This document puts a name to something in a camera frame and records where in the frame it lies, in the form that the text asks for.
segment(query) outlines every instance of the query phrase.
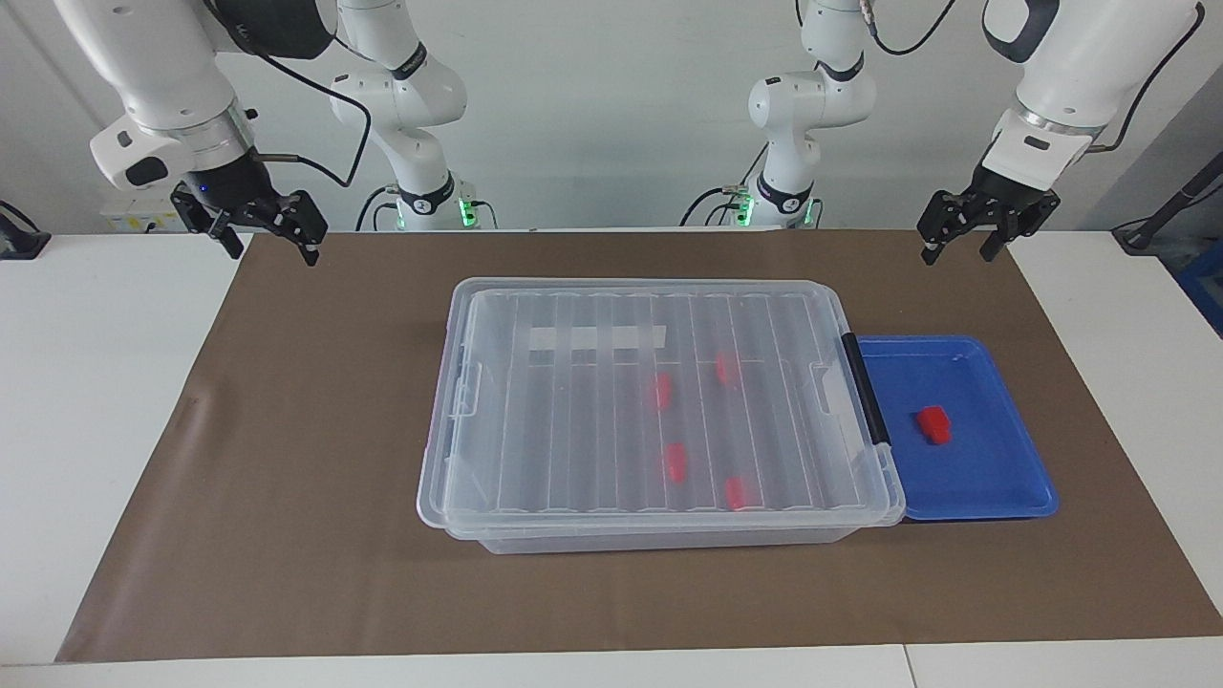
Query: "white tabletop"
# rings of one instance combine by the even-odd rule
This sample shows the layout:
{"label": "white tabletop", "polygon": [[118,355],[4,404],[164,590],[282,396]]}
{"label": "white tabletop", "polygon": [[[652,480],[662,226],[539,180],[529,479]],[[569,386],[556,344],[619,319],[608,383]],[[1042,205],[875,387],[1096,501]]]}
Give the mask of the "white tabletop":
{"label": "white tabletop", "polygon": [[[1158,262],[1126,257],[1107,235],[1038,235],[1014,254],[1223,607],[1214,492],[1223,484],[1223,341]],[[0,263],[0,664],[54,659],[235,269],[194,236],[56,237],[35,262]],[[0,668],[0,686],[619,687],[660,676],[693,686],[1148,686],[1175,677],[1213,687],[1223,639],[27,666]]]}

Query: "red object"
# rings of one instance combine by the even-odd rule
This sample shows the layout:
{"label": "red object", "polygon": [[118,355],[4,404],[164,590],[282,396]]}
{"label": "red object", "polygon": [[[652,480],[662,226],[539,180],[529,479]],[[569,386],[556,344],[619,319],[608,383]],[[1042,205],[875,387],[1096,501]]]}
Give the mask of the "red object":
{"label": "red object", "polygon": [[663,463],[667,464],[667,478],[671,483],[687,480],[687,450],[679,442],[668,445],[663,451]]}
{"label": "red object", "polygon": [[726,506],[729,506],[731,511],[739,512],[747,508],[747,495],[744,490],[742,478],[728,478],[725,489]]}
{"label": "red object", "polygon": [[917,428],[926,440],[934,445],[947,445],[951,441],[951,419],[947,418],[943,407],[927,407],[918,412]]}
{"label": "red object", "polygon": [[739,362],[730,354],[718,354],[713,360],[713,368],[718,371],[718,381],[726,387],[739,385]]}
{"label": "red object", "polygon": [[671,408],[671,374],[660,373],[654,379],[654,402],[658,411]]}

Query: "storage box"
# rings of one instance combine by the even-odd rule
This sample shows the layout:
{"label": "storage box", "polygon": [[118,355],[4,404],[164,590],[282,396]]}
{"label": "storage box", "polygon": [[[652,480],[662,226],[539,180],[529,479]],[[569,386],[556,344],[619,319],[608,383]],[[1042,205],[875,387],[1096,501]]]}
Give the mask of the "storage box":
{"label": "storage box", "polygon": [[493,552],[559,552],[830,543],[905,500],[830,288],[477,277],[417,508]]}

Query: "blue plastic tray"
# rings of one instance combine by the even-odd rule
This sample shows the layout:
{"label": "blue plastic tray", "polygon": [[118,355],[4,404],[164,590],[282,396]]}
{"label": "blue plastic tray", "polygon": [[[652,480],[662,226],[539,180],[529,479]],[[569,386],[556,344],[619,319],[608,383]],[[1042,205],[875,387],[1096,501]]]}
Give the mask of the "blue plastic tray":
{"label": "blue plastic tray", "polygon": [[[915,521],[1041,518],[1058,495],[985,346],[969,336],[862,336],[876,397]],[[943,407],[951,442],[915,415]]]}

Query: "brown mat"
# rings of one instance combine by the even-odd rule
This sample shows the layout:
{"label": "brown mat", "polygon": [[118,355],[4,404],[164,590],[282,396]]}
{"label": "brown mat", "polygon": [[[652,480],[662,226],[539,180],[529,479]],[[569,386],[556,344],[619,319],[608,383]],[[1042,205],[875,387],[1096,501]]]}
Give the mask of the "brown mat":
{"label": "brown mat", "polygon": [[[1062,640],[1223,621],[1009,255],[915,232],[259,237],[59,661]],[[802,277],[860,334],[970,334],[1053,518],[835,545],[498,557],[415,499],[450,291],[471,275]]]}

